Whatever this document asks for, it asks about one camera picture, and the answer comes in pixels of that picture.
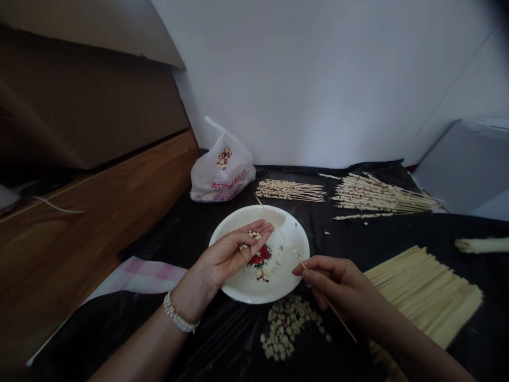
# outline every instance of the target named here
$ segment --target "left hand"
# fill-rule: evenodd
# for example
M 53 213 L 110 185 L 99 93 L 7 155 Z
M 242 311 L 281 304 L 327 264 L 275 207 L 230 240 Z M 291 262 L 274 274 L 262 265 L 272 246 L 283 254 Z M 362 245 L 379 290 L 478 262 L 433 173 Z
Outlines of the left hand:
M 248 235 L 248 232 L 253 230 L 261 235 L 260 240 L 256 241 Z M 245 266 L 251 257 L 260 252 L 273 231 L 272 224 L 260 219 L 227 233 L 208 247 L 198 260 L 197 265 L 204 267 L 204 274 L 207 275 L 211 288 L 219 289 L 229 277 Z M 249 247 L 240 250 L 241 244 L 247 244 Z
M 248 235 L 253 230 L 260 233 L 260 240 Z M 272 224 L 261 219 L 227 233 L 208 247 L 171 292 L 177 312 L 187 322 L 198 322 L 221 285 L 260 252 L 273 231 Z M 241 250 L 241 244 L 249 247 Z

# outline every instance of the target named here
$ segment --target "cable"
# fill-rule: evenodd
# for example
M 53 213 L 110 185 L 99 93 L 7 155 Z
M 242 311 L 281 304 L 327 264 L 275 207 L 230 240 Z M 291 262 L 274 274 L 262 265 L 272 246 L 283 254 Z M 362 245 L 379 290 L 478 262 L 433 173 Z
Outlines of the cable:
M 51 204 L 49 201 L 47 201 L 44 198 L 41 198 L 39 196 L 32 196 L 32 197 L 35 198 L 35 199 L 38 199 L 38 200 L 40 200 L 42 202 L 45 202 L 47 205 L 53 207 L 56 210 L 62 211 L 62 212 L 69 212 L 69 213 L 85 213 L 86 212 L 86 211 L 70 211 L 70 210 L 61 209 L 61 208 L 57 207 L 56 205 Z

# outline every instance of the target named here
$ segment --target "white plastic bag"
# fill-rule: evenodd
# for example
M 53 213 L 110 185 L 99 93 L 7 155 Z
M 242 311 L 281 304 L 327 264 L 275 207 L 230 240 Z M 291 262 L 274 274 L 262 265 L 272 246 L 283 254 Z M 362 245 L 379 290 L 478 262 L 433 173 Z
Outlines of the white plastic bag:
M 195 202 L 226 202 L 255 179 L 253 156 L 233 134 L 205 117 L 218 139 L 191 170 L 191 199 Z

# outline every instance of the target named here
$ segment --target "bag handle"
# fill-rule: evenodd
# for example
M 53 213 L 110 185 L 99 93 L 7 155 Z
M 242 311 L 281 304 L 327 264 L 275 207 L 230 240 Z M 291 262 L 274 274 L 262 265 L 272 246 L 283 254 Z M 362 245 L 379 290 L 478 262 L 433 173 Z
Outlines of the bag handle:
M 206 116 L 205 117 L 205 121 L 207 121 L 211 126 L 215 127 L 217 130 L 219 130 L 221 132 L 221 136 L 223 135 L 228 135 L 228 137 L 230 137 L 231 140 L 235 141 L 235 143 L 239 146 L 241 146 L 243 149 L 247 150 L 245 148 L 245 146 L 240 143 L 240 141 L 237 139 L 237 137 L 235 135 L 233 135 L 232 133 L 230 133 L 229 131 L 227 131 L 223 126 L 215 123 L 209 116 Z

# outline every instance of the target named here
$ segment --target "white bracelet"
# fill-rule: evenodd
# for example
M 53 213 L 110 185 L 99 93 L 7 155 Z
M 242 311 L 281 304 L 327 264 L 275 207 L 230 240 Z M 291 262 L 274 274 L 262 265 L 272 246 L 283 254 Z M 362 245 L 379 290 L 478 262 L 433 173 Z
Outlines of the white bracelet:
M 186 332 L 186 333 L 192 332 L 193 334 L 195 334 L 196 328 L 200 324 L 201 320 L 198 321 L 198 323 L 193 325 L 193 324 L 188 323 L 182 317 L 180 317 L 180 315 L 175 311 L 175 307 L 171 303 L 170 293 L 171 293 L 171 291 L 169 291 L 166 294 L 166 296 L 164 297 L 164 311 L 166 312 L 166 314 L 168 316 L 173 318 L 173 322 L 175 323 L 175 325 L 177 325 L 177 327 L 180 330 L 182 330 L 183 332 Z

